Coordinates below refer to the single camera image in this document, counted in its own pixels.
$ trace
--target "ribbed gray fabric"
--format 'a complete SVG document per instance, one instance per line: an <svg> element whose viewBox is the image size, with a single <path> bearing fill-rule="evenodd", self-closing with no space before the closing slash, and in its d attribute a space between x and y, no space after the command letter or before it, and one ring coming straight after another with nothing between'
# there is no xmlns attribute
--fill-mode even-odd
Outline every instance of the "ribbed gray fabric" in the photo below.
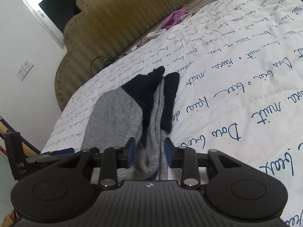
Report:
<svg viewBox="0 0 303 227"><path fill-rule="evenodd" d="M160 129L164 108L164 80L154 93L150 124L142 128L142 109L122 88L103 94L96 102L87 124L81 149L97 147L100 152L113 146L125 146L136 140L134 162L130 169L118 169L121 180L167 180L164 139ZM93 171L92 183L98 181L100 168Z"/></svg>

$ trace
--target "purple fabric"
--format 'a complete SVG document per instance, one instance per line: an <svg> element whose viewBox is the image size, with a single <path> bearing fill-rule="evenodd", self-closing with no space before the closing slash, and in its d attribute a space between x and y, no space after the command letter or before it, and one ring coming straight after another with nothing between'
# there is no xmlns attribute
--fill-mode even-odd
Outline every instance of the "purple fabric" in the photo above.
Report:
<svg viewBox="0 0 303 227"><path fill-rule="evenodd" d="M182 15L187 14L185 10L179 9L174 12L172 12L163 22L161 23L161 29L169 29L174 25L177 25L180 23L180 17Z"/></svg>

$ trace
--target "wall outlet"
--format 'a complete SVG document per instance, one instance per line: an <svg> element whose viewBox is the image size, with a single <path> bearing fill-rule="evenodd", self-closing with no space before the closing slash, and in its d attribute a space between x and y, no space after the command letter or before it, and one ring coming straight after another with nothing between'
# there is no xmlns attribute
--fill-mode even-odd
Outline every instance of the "wall outlet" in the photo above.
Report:
<svg viewBox="0 0 303 227"><path fill-rule="evenodd" d="M18 72L16 73L17 77L22 81L25 76L26 76L27 72L24 70L23 67L20 67Z"/></svg>
<svg viewBox="0 0 303 227"><path fill-rule="evenodd" d="M33 68L34 64L29 60L27 59L23 64L22 64L22 67L24 68L24 70L26 72L29 72L32 68Z"/></svg>

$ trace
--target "white quilt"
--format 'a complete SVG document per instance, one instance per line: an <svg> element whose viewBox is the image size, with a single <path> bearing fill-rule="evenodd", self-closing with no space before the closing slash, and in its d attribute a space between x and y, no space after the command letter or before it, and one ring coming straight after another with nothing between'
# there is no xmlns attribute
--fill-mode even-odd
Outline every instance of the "white quilt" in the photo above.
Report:
<svg viewBox="0 0 303 227"><path fill-rule="evenodd" d="M82 86L42 152L79 150L103 93L164 66L165 74L180 73L171 132L175 146L197 152L216 148L281 180L289 196L282 219L300 226L302 7L300 0L219 0L205 6Z"/></svg>

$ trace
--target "upholstered headboard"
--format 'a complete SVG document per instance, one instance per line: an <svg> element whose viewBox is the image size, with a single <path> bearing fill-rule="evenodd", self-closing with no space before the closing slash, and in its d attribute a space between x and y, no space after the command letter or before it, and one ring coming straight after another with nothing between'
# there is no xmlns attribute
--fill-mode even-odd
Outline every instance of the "upholstered headboard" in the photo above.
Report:
<svg viewBox="0 0 303 227"><path fill-rule="evenodd" d="M114 59L134 40L192 0L76 0L81 13L66 25L67 53L56 77L55 92L63 110L75 91L93 74L91 62L97 56ZM97 62L98 70L105 61Z"/></svg>

